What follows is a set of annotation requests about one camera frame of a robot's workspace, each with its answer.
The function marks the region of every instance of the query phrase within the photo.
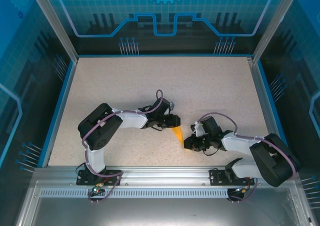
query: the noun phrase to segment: speckled tabletop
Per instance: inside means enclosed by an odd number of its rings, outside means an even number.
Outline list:
[[[85,161],[77,127],[101,103],[133,110],[153,104],[157,89],[174,102],[172,113],[181,118],[184,138],[191,134],[190,124],[211,111],[232,117],[240,134],[268,134],[245,57],[80,58],[75,72],[50,166]],[[234,129],[227,119],[215,119],[222,130]],[[104,149],[108,166],[219,166],[244,156],[185,150],[171,129],[120,129]]]

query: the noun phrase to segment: enclosure wall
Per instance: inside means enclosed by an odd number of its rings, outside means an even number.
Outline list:
[[[0,22],[0,225],[10,226],[39,159],[70,58],[35,0],[0,0]]]
[[[289,147],[303,163],[302,179],[320,176],[320,4],[294,0],[261,58]],[[305,182],[312,207],[316,182]]]
[[[280,0],[50,0],[80,55],[252,54]]]

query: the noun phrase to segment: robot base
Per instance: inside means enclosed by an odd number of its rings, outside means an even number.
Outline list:
[[[211,186],[217,186],[217,185],[223,185],[223,186],[247,186],[248,180],[246,178],[239,179],[239,178],[233,178],[230,180],[226,176],[225,170],[218,170],[213,169],[209,171],[210,176],[210,185]],[[255,185],[255,181],[253,179],[250,179],[250,186]]]
[[[113,175],[120,173],[121,170],[102,170],[100,174],[102,175]],[[85,168],[84,170],[79,170],[78,177],[76,179],[76,185],[90,185],[95,186],[96,184],[99,184],[103,182],[103,185],[105,186],[113,186],[115,185],[117,181],[117,177],[112,178],[102,178],[97,175],[94,175],[89,171],[89,169]]]

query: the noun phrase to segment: metal frame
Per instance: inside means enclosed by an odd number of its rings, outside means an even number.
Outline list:
[[[289,7],[291,6],[291,3],[293,0],[281,0],[278,8],[275,11],[275,14],[273,15],[268,27],[266,28],[263,36],[261,37],[256,49],[253,53],[253,62],[257,63],[260,57],[262,56],[262,53],[265,51],[267,45],[269,44],[271,38],[273,37],[276,29],[282,22],[286,12],[288,11]]]
[[[120,186],[117,186],[118,191],[130,192],[139,189],[139,191],[145,192],[143,198],[155,198],[150,194],[155,189],[167,190],[169,192],[183,192],[188,190],[197,192],[226,192],[227,189],[239,187],[210,186],[209,170],[212,168],[213,167],[110,167],[111,170],[118,169],[124,171]],[[43,191],[61,191],[61,193],[55,196],[51,195],[49,198],[86,198],[84,194],[78,194],[76,196],[63,195],[63,191],[73,190],[78,192],[79,189],[91,188],[89,186],[77,186],[75,184],[77,179],[75,169],[75,167],[36,168],[16,225],[32,225],[39,198],[48,198],[46,195],[43,195]],[[273,188],[263,180],[260,180],[257,187],[259,189]],[[286,181],[279,188],[290,189],[290,191],[297,189],[295,181]],[[178,197],[159,196],[156,198],[227,198],[224,195],[218,197],[210,197],[209,195],[188,197],[185,194],[179,197],[179,194],[177,195]],[[121,195],[121,197],[114,198],[135,197]],[[300,197],[296,197],[293,202],[296,209],[299,209],[302,205]],[[303,226],[308,225],[308,218],[299,212],[299,210],[296,212],[300,224]]]
[[[37,165],[38,167],[46,167],[48,165],[50,154],[54,147],[59,125],[61,122],[63,111],[67,103],[66,101],[68,99],[69,91],[71,88],[72,80],[74,78],[76,69],[77,69],[77,64],[75,62],[71,62],[70,66],[68,67],[66,76],[64,78],[62,89],[54,110],[55,112],[53,114],[52,121],[50,123],[50,127],[49,127],[49,130],[43,145],[43,149],[38,161],[38,165]]]
[[[66,50],[68,56],[74,63],[77,63],[79,58],[78,54],[74,46],[72,45],[50,1],[49,0],[36,0],[36,1],[39,4],[44,15],[46,16],[47,20],[49,21],[54,32],[56,33],[57,37],[59,38],[62,46]]]
[[[42,11],[46,15],[49,23],[53,27],[62,45],[66,49],[69,57],[77,64],[78,55],[68,38],[58,16],[56,15],[49,0],[36,0]],[[252,77],[261,103],[263,115],[269,132],[280,134],[277,127],[277,121],[273,115],[266,88],[262,81],[262,76],[257,62],[263,51],[267,47],[278,25],[290,7],[293,0],[281,0],[276,13],[274,14],[269,26],[263,34],[256,50],[253,54],[253,60],[248,59],[252,72]],[[183,191],[185,189],[226,189],[224,186],[210,186],[208,171],[212,167],[116,167],[114,169],[124,171],[123,179],[119,190],[141,189],[152,191],[153,189],[176,189]],[[91,187],[75,185],[77,175],[75,167],[47,167],[36,168],[30,183],[29,190],[26,194],[17,226],[30,226],[36,213],[39,198],[42,196],[42,190],[46,189],[68,189],[79,190],[89,189]],[[300,225],[309,226],[308,217],[314,221],[311,210],[308,206],[306,196],[299,180],[284,182],[281,188],[289,188],[292,196],[292,206],[296,210],[297,220]],[[258,188],[272,188],[264,181],[260,181]]]
[[[257,64],[252,62],[251,58],[248,58],[248,64],[251,68],[252,77],[255,83],[259,100],[261,101],[261,108],[266,120],[267,128],[270,132],[278,133],[277,125],[273,118],[270,103],[268,104],[268,96],[265,91],[265,86],[261,80],[260,69]],[[109,167],[109,169],[122,170],[124,172],[120,186],[117,186],[116,191],[124,192],[124,194],[116,194],[113,198],[136,198],[135,196],[129,196],[130,192],[139,190],[143,193],[142,198],[154,198],[152,192],[167,191],[178,192],[178,197],[171,198],[188,198],[183,192],[203,192],[202,198],[216,198],[205,195],[208,192],[226,192],[230,188],[239,188],[240,186],[226,187],[226,186],[210,186],[209,170],[212,168],[224,169],[223,166],[218,167]],[[48,192],[50,198],[85,198],[84,190],[89,190],[89,186],[77,186],[76,185],[76,168],[75,167],[46,167],[36,168],[33,173],[33,177],[30,183],[29,190],[27,192],[20,216],[17,222],[17,226],[30,226],[34,218],[39,198],[47,198]],[[268,183],[260,180],[257,186],[259,189],[271,189]],[[292,208],[296,212],[296,220],[299,221],[302,226],[309,226],[308,221],[311,210],[308,206],[306,196],[302,189],[299,180],[286,181],[280,188],[289,189],[292,195]],[[70,196],[69,192],[82,192],[76,196]]]

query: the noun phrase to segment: purple cable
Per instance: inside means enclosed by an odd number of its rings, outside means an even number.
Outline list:
[[[162,90],[160,90],[160,89],[157,90],[157,92],[156,92],[156,94],[155,94],[155,95],[156,95],[156,98],[159,99],[159,98],[158,98],[158,93],[159,93],[159,92],[160,92],[160,94],[161,94],[160,102],[159,102],[159,104],[158,104],[154,109],[149,110],[149,111],[146,111],[146,112],[137,112],[137,111],[133,111],[133,110],[124,110],[124,111],[114,112],[114,113],[112,113],[112,114],[107,115],[107,116],[104,117],[101,121],[99,121],[99,122],[98,122],[92,129],[90,129],[90,130],[86,133],[86,135],[83,137],[81,143],[82,143],[82,145],[83,145],[84,148],[85,148],[84,157],[85,157],[86,166],[89,168],[89,170],[90,170],[93,174],[95,174],[95,175],[97,175],[97,176],[99,176],[99,177],[102,177],[102,178],[112,178],[112,177],[119,176],[117,182],[114,184],[114,186],[112,187],[112,189],[110,190],[110,192],[107,194],[106,197],[104,197],[102,200],[100,200],[100,202],[101,202],[101,201],[104,201],[104,200],[112,193],[112,191],[115,189],[117,183],[120,181],[120,179],[122,178],[122,175],[123,175],[124,173],[123,173],[123,172],[119,172],[119,173],[113,174],[113,175],[102,175],[102,174],[99,174],[99,173],[97,173],[96,171],[94,171],[93,168],[91,167],[91,165],[89,164],[88,147],[87,147],[87,145],[85,144],[86,139],[87,139],[88,136],[89,136],[94,130],[96,130],[103,122],[105,122],[107,119],[111,118],[111,117],[114,116],[114,115],[118,115],[118,114],[120,114],[120,113],[133,113],[133,114],[145,115],[145,114],[149,114],[149,113],[154,112],[155,110],[157,110],[157,109],[159,108],[159,106],[161,105],[162,101],[164,100],[164,93],[163,93]]]
[[[234,124],[234,133],[236,133],[237,132],[237,130],[238,130],[238,125],[236,124],[236,122],[233,120],[233,119],[231,119],[228,115],[225,115],[225,114],[223,114],[223,113],[219,113],[219,112],[210,112],[210,113],[207,113],[207,114],[205,114],[205,115],[203,115],[200,119],[198,119],[198,122],[200,123],[200,121],[204,118],[204,117],[206,117],[206,116],[208,116],[208,115],[222,115],[222,116],[224,116],[224,117],[226,117],[227,119],[229,119],[233,124]]]
[[[243,135],[235,135],[237,138],[240,138],[240,139],[245,139],[245,140],[260,140],[266,144],[268,144],[270,147],[274,148],[275,150],[277,150],[284,158],[285,160],[288,162],[288,164],[290,165],[291,167],[291,170],[292,170],[292,176],[291,176],[291,179],[294,179],[296,177],[296,169],[295,169],[295,166],[293,165],[293,163],[291,162],[291,160],[289,159],[289,157],[281,150],[279,149],[275,144],[271,143],[270,141],[268,140],[265,140],[263,138],[259,138],[259,137],[251,137],[251,136],[243,136]]]
[[[105,200],[112,194],[112,192],[114,191],[116,185],[119,183],[120,179],[121,179],[121,177],[119,177],[119,178],[116,180],[114,186],[111,188],[111,190],[109,191],[109,193],[108,193],[104,198],[102,198],[101,200],[97,200],[96,202],[97,202],[97,203],[100,203],[100,202],[105,201]],[[92,191],[90,191],[90,192],[88,193],[88,200],[90,200],[91,202],[94,202],[94,201],[92,200],[92,198],[91,198],[91,193],[92,193]]]
[[[279,149],[275,144],[269,142],[268,140],[265,140],[263,138],[259,138],[259,137],[251,137],[251,136],[243,136],[243,135],[238,135],[237,134],[237,130],[238,130],[238,126],[236,124],[236,122],[231,119],[229,116],[225,115],[225,114],[222,114],[222,113],[218,113],[218,112],[211,112],[211,113],[207,113],[205,115],[203,115],[199,120],[198,122],[200,122],[204,117],[208,116],[208,115],[222,115],[224,117],[226,117],[227,119],[229,119],[235,126],[235,129],[234,129],[234,135],[237,137],[237,138],[241,138],[241,139],[245,139],[245,140],[260,140],[266,144],[268,144],[270,147],[274,148],[276,151],[278,151],[283,157],[284,159],[288,162],[288,164],[290,165],[291,167],[291,170],[292,170],[292,176],[291,176],[291,179],[294,179],[296,177],[296,169],[295,169],[295,166],[293,165],[293,163],[291,162],[291,160],[289,159],[289,157],[281,150]]]

